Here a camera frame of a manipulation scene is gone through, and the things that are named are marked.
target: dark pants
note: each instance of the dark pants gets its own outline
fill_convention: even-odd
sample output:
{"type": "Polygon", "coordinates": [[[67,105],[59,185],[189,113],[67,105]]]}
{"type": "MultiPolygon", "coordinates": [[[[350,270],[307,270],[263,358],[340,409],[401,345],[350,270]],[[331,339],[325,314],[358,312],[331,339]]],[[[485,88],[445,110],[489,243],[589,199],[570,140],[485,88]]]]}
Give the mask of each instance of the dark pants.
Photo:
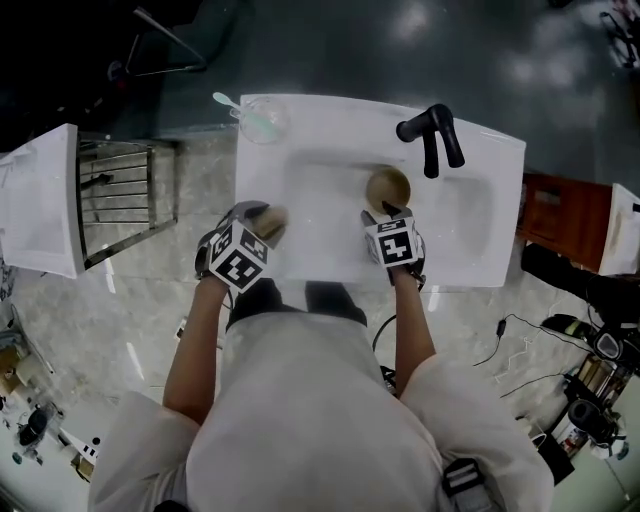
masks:
{"type": "MultiPolygon", "coordinates": [[[[356,307],[340,283],[309,281],[305,285],[305,296],[309,313],[347,318],[367,326],[367,317],[356,307]]],[[[229,315],[227,330],[237,321],[261,313],[300,312],[299,309],[282,303],[282,295],[272,279],[260,279],[245,293],[238,295],[229,315]]]]}
{"type": "Polygon", "coordinates": [[[524,248],[521,267],[545,283],[588,302],[605,323],[637,323],[640,319],[638,283],[580,270],[568,258],[537,244],[524,248]]]}

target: white sink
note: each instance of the white sink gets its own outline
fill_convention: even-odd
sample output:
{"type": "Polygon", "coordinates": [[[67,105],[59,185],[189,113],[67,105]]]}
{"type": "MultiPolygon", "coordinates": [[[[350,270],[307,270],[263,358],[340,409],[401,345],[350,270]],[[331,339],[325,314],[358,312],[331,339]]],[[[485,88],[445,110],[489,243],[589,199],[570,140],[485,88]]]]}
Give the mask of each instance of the white sink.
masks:
{"type": "MultiPolygon", "coordinates": [[[[245,96],[243,102],[254,96],[245,96]]],[[[289,226],[268,274],[386,283],[369,261],[360,221],[367,180],[380,165],[411,183],[409,207],[427,248],[429,285],[502,286],[520,201],[524,142],[456,119],[466,165],[451,169],[438,136],[440,177],[423,174],[424,150],[396,125],[419,110],[347,98],[279,95],[292,130],[277,146],[238,140],[236,200],[281,204],[289,226]]]]}

